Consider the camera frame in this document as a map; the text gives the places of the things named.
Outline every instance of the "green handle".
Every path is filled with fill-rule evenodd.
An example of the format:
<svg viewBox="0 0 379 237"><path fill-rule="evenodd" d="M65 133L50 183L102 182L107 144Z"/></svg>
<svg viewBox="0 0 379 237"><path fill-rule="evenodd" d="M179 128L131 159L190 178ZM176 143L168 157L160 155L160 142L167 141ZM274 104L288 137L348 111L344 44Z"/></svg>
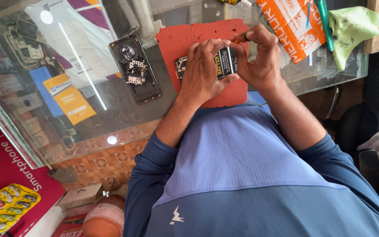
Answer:
<svg viewBox="0 0 379 237"><path fill-rule="evenodd" d="M329 46L329 51L333 51L334 50L333 37L331 36L329 16L327 13L327 5L325 5L325 0L318 0L317 8L318 8L318 11L320 12L321 23L323 24L325 38L327 39L327 45Z"/></svg>

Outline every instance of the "green cloth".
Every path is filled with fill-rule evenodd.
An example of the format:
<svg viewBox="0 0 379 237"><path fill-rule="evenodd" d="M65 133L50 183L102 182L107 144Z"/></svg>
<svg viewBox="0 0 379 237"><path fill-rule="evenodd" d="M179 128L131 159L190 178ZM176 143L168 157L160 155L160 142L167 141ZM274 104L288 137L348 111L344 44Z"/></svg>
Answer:
<svg viewBox="0 0 379 237"><path fill-rule="evenodd" d="M333 32L334 61L340 71L345 69L354 47L379 34L379 14L364 7L329 11L329 22Z"/></svg>

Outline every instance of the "long-sleeve shirt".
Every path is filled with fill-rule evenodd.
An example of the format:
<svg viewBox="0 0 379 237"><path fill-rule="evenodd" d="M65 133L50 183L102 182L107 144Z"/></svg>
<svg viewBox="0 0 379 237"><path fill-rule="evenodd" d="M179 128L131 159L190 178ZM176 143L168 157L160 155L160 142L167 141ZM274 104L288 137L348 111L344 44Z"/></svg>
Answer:
<svg viewBox="0 0 379 237"><path fill-rule="evenodd" d="M262 107L153 134L128 182L124 237L379 236L379 197L327 135L295 152Z"/></svg>

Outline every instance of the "hand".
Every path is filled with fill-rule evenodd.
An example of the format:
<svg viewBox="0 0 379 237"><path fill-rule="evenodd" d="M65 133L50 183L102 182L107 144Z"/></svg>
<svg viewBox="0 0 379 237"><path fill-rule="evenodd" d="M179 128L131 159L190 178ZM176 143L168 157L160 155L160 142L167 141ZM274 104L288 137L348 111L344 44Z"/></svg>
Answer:
<svg viewBox="0 0 379 237"><path fill-rule="evenodd" d="M243 37L241 34L235 34L230 40L234 41L241 37ZM277 36L270 33L264 25L259 24L246 33L246 38L258 44L258 54L255 61L248 62L247 53L243 46L235 43L230 44L238 59L239 76L262 96L274 93L282 86L286 86L285 81L280 76L280 48L277 45Z"/></svg>
<svg viewBox="0 0 379 237"><path fill-rule="evenodd" d="M231 81L239 78L236 74L230 74L220 81L217 79L217 68L213 59L219 49L229 44L229 40L209 39L195 43L188 49L187 66L177 100L200 107L219 94Z"/></svg>

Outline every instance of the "terracotta pot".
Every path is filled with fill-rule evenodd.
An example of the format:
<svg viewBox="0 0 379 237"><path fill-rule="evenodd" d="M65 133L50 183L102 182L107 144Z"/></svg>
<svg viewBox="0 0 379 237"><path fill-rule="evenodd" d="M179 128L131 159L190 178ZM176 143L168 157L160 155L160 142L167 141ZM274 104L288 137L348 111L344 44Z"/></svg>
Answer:
<svg viewBox="0 0 379 237"><path fill-rule="evenodd" d="M120 237L124 227L125 200L113 195L103 198L87 214L83 224L85 237Z"/></svg>

